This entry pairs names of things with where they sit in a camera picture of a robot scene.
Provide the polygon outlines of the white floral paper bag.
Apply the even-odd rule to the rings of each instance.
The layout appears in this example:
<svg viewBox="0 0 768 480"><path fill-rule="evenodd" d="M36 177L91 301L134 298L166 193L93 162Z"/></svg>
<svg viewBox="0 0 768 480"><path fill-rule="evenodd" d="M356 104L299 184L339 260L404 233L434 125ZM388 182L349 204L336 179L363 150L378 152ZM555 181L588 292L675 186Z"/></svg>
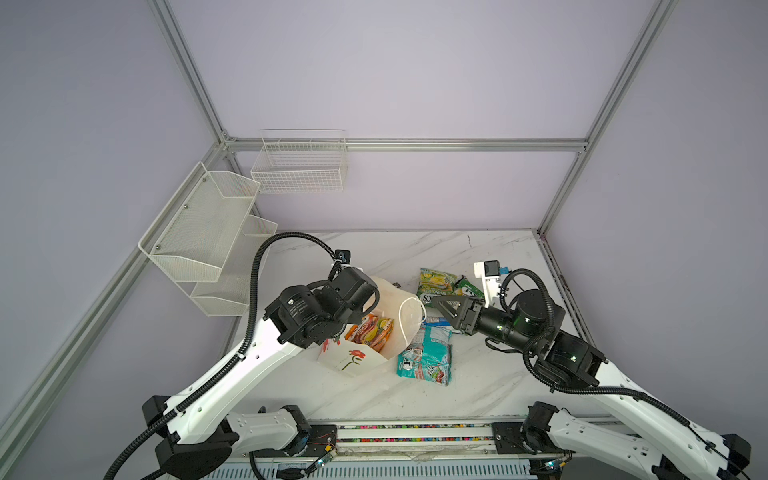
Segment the white floral paper bag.
<svg viewBox="0 0 768 480"><path fill-rule="evenodd" d="M387 280L373 280L379 297L365 304L367 315L360 324L323 343L321 366L351 378L369 376L396 359L416 337L426 317L422 301Z"/></svg>

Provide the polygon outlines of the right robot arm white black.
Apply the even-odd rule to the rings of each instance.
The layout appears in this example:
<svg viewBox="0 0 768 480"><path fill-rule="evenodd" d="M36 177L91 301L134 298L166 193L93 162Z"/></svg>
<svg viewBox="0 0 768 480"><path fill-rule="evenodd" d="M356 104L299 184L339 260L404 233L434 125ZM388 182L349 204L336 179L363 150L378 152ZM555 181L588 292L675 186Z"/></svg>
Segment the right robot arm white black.
<svg viewBox="0 0 768 480"><path fill-rule="evenodd" d="M520 427L526 450L587 455L640 479L748 476L751 446L745 439L694 424L599 350L560 330L565 311L547 293L526 290L500 308L467 296L436 296L432 305L462 333L481 334L521 354L529 373L548 389L593 400L632 431L621 434L537 401Z"/></svg>

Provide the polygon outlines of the orange snack packet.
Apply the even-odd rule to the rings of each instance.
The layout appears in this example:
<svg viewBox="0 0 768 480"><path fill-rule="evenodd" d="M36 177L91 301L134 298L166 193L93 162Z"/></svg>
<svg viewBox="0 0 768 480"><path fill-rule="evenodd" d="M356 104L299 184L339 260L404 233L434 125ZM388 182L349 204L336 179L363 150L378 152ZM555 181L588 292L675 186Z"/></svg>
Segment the orange snack packet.
<svg viewBox="0 0 768 480"><path fill-rule="evenodd" d="M391 337L393 328L393 319L369 314L361 324L351 326L345 340L380 352Z"/></svg>

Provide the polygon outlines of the teal snack packet top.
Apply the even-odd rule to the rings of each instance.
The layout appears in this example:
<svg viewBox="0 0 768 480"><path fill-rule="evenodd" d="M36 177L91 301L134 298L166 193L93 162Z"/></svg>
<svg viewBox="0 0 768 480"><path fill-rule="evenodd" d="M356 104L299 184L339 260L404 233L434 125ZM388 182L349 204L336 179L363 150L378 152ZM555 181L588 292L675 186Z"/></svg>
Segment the teal snack packet top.
<svg viewBox="0 0 768 480"><path fill-rule="evenodd" d="M421 326L413 341L398 355L396 374L447 386L451 380L451 339L448 329Z"/></svg>

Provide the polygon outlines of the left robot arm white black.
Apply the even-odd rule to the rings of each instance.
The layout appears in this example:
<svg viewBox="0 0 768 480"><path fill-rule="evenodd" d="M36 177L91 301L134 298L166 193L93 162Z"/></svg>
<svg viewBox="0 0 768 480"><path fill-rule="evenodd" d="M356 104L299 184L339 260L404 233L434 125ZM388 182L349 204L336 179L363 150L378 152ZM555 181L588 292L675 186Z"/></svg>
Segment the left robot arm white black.
<svg viewBox="0 0 768 480"><path fill-rule="evenodd" d="M278 366L360 323L379 300L376 282L355 267L332 280L285 288L267 306L251 339L233 350L233 367L219 362L188 393L144 404L148 422L169 419L154 430L162 440L155 448L159 469L152 476L201 479L234 453L293 457L309 450L312 427L297 406L256 414L233 410Z"/></svg>

